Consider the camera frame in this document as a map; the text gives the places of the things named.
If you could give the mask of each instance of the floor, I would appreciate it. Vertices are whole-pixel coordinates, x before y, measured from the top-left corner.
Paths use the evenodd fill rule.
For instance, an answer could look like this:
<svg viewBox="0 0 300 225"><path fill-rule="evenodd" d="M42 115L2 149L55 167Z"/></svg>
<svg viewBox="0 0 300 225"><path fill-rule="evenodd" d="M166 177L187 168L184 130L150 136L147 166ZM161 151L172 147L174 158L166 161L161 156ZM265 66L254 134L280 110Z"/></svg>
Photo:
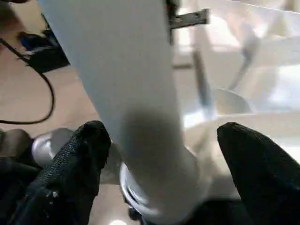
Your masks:
<svg viewBox="0 0 300 225"><path fill-rule="evenodd" d="M8 41L17 50L21 46L14 36L23 29L15 19L5 23L0 37ZM85 93L76 71L65 67L46 73L54 86L56 108L53 116L37 125L15 126L1 124L2 129L21 128L32 137L55 128L76 129L89 120L99 120L93 104ZM8 49L0 46L0 118L3 120L36 120L43 117L49 108L49 91L43 80L25 64L16 59ZM134 225L129 219L127 205L118 184L118 172L121 164L115 147L111 149L108 163L101 174L100 191L94 201L90 225Z"/></svg>

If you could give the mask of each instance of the black object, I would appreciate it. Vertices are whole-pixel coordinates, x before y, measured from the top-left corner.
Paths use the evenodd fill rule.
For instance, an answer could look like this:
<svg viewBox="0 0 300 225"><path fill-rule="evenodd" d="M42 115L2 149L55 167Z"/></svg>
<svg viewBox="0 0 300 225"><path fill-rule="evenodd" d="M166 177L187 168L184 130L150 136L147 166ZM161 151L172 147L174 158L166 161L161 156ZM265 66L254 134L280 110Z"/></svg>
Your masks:
<svg viewBox="0 0 300 225"><path fill-rule="evenodd" d="M87 225L110 145L101 122L82 125L26 188L8 224Z"/></svg>
<svg viewBox="0 0 300 225"><path fill-rule="evenodd" d="M299 164L270 138L237 123L219 127L217 138L255 224L300 224Z"/></svg>
<svg viewBox="0 0 300 225"><path fill-rule="evenodd" d="M270 138L241 124L219 127L217 139L242 201L207 201L183 224L299 225L299 164ZM132 207L128 213L153 225Z"/></svg>
<svg viewBox="0 0 300 225"><path fill-rule="evenodd" d="M34 64L32 64L33 62L30 61L29 59L27 59L26 57L24 57L22 54L20 54L16 49L14 49L12 46L10 46L5 40L3 40L2 38L0 38L0 44L3 44L6 48L8 48L13 54L15 54L16 56L18 56L22 61L24 61L25 63L27 63L27 65L29 65L30 67L32 67L37 73L38 75L45 81L46 85L49 88L50 94L51 94L51 106L50 106L50 110L48 112L48 114L39 119L39 120L35 120L35 121L11 121L11 120L0 120L0 123L4 123L4 124L14 124L14 125L29 125L29 124L37 124L37 123L41 123L46 121L47 119L49 119L52 116L52 113L54 111L55 108L55 95L54 95L54 89L53 86L51 85L50 81L48 80L48 78L38 69L34 67Z"/></svg>

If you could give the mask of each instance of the pvc pipe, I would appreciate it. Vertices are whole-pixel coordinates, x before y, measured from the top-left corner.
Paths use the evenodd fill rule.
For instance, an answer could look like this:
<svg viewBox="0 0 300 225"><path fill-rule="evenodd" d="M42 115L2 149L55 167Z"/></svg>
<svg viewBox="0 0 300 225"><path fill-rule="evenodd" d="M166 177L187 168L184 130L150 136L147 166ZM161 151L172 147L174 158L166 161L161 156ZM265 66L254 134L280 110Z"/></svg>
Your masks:
<svg viewBox="0 0 300 225"><path fill-rule="evenodd" d="M162 0L39 0L78 71L156 224L198 203L195 158L185 149Z"/></svg>

